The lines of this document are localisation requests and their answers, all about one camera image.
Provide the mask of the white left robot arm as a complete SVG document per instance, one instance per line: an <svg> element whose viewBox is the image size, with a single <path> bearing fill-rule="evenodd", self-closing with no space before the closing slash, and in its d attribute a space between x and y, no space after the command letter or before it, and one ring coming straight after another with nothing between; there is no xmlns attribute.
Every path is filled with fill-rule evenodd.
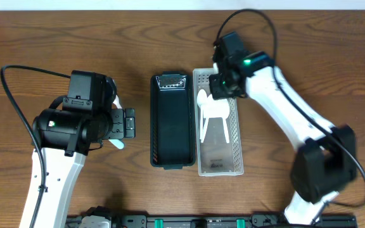
<svg viewBox="0 0 365 228"><path fill-rule="evenodd" d="M33 121L40 150L32 153L32 177L20 227L64 227L91 145L107 140L124 149L122 139L135 137L135 123L134 109L120 105L112 78L74 70L68 93Z"/></svg>

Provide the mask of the white plastic fork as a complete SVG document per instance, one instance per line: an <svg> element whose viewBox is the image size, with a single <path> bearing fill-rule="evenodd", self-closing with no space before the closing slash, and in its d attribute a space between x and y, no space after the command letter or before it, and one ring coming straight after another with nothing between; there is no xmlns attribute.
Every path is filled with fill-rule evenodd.
<svg viewBox="0 0 365 228"><path fill-rule="evenodd" d="M114 96L113 104L116 106L116 108L122 109L120 98L117 93L117 85L114 80L112 81L113 81L113 96Z"/></svg>

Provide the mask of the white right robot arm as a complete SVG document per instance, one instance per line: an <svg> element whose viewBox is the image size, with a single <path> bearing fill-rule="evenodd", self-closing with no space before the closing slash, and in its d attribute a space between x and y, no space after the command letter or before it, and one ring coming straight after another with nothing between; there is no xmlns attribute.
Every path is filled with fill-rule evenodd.
<svg viewBox="0 0 365 228"><path fill-rule="evenodd" d="M295 150L290 172L295 190L284 217L290 224L314 225L323 208L357 175L356 139L315 112L290 86L265 52L252 53L236 32L214 42L210 91L214 99L255 100L278 124Z"/></svg>

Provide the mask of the black plastic basket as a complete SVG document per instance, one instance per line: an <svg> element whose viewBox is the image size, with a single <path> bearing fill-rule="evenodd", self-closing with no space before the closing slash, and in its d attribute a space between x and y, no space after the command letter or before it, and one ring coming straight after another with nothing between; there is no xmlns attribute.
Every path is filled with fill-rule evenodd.
<svg viewBox="0 0 365 228"><path fill-rule="evenodd" d="M196 160L192 77L163 72L150 80L150 163L165 170Z"/></svg>

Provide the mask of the mint green plastic fork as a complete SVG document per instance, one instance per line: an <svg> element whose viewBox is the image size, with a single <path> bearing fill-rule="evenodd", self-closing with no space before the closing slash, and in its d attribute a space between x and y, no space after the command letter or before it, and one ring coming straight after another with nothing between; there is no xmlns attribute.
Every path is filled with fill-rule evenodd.
<svg viewBox="0 0 365 228"><path fill-rule="evenodd" d="M125 144L120 139L109 139L109 142L112 143L117 149L125 148Z"/></svg>

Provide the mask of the clear plastic basket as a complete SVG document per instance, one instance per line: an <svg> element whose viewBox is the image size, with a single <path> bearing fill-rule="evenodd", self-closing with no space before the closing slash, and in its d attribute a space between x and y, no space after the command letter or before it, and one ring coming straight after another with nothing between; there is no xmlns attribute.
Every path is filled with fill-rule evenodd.
<svg viewBox="0 0 365 228"><path fill-rule="evenodd" d="M237 176L244 173L241 150L240 127L237 102L227 98L230 114L227 118L229 144L224 137L222 118L215 100L214 117L209 119L207 133L203 143L200 141L200 109L196 102L199 90L204 89L207 97L211 95L209 77L214 74L212 68L196 68L193 70L193 92L195 99L196 153L198 157L198 174L202 177Z"/></svg>

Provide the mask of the white plastic spoon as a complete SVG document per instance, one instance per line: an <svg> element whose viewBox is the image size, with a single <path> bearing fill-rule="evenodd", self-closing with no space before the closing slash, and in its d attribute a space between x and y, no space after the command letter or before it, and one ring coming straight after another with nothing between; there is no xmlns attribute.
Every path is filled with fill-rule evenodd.
<svg viewBox="0 0 365 228"><path fill-rule="evenodd" d="M217 101L217 109L219 111L219 115L222 118L222 125L224 129L224 137L226 140L226 143L229 144L229 131L227 128L227 118L230 114L230 108L229 108L229 102L227 99L220 99Z"/></svg>
<svg viewBox="0 0 365 228"><path fill-rule="evenodd" d="M213 69L214 69L214 73L218 74L219 73L219 68L217 66L217 63L213 63Z"/></svg>
<svg viewBox="0 0 365 228"><path fill-rule="evenodd" d="M214 117L215 100L212 95L207 97L207 101L202 105L203 108L203 136L201 143L204 142L207 133L208 122L210 118Z"/></svg>
<svg viewBox="0 0 365 228"><path fill-rule="evenodd" d="M205 104L205 102L207 101L207 93L204 89L199 90L197 97L196 97L196 102L197 105L200 109L200 141L202 141L202 136L203 136L203 108L202 105Z"/></svg>

